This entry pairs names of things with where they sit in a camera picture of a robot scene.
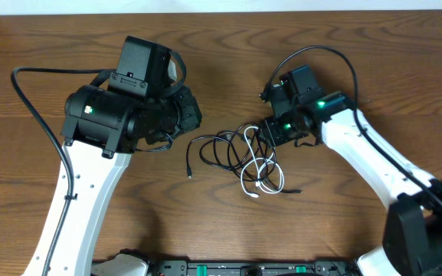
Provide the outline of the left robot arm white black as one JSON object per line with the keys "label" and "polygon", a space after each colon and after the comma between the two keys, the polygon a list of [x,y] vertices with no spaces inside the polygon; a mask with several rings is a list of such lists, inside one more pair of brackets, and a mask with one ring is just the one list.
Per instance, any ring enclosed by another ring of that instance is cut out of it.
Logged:
{"label": "left robot arm white black", "polygon": [[180,54],[129,36],[114,69],[93,70],[93,80],[64,105],[59,135],[50,139],[60,175],[27,275],[146,275],[150,263],[132,250],[94,262],[106,210],[139,141],[146,151],[169,150],[200,126],[197,100],[185,85]]}

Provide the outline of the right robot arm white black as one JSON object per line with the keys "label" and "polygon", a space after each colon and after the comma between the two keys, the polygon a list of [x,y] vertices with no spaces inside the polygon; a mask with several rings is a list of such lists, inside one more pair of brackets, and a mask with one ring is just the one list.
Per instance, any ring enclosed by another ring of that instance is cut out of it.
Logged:
{"label": "right robot arm white black", "polygon": [[314,135],[371,186],[388,210],[382,245],[359,257],[360,275],[442,273],[442,180],[380,136],[343,92],[326,94],[307,65],[260,94],[273,115],[261,124],[269,147]]}

